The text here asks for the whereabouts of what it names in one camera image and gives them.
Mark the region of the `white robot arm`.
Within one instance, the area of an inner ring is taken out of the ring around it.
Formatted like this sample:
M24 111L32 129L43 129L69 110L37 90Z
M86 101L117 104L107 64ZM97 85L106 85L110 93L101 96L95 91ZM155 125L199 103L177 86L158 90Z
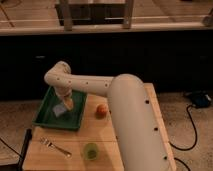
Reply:
M85 76L70 73L57 62L44 76L56 95L64 99L71 90L107 98L125 171L172 171L163 136L143 81L132 74Z

